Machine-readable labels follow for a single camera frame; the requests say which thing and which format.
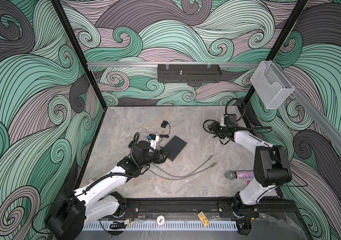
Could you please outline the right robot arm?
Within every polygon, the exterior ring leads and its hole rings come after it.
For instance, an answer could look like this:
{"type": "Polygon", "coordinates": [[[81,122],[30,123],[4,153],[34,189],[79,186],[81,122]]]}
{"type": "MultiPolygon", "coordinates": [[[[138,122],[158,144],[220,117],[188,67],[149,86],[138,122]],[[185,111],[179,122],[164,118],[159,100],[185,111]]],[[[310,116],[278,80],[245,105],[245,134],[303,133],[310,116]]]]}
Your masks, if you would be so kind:
{"type": "Polygon", "coordinates": [[[270,131],[271,127],[246,128],[238,125],[239,118],[235,114],[228,113],[229,104],[239,102],[245,108],[243,100],[231,98],[225,105],[225,113],[221,122],[206,120],[210,124],[203,129],[218,138],[222,145],[229,142],[237,143],[254,154],[253,173],[254,178],[240,192],[237,193],[236,207],[255,206],[266,193],[274,190],[292,180],[292,171],[288,161],[288,153],[282,146],[273,145],[254,136],[255,130],[270,131]]]}

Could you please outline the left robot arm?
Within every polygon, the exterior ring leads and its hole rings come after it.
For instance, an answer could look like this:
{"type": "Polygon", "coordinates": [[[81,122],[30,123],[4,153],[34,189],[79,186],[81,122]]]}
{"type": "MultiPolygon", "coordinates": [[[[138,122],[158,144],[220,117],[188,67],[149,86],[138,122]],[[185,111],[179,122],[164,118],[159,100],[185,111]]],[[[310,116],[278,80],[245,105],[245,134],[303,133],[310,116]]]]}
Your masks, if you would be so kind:
{"type": "Polygon", "coordinates": [[[104,216],[122,216],[126,200],[115,188],[139,177],[151,164],[162,164],[169,153],[157,149],[160,136],[150,134],[145,141],[135,133],[130,153],[115,167],[91,184],[64,194],[49,208],[45,227],[57,240],[74,240],[82,229],[104,216]]]}

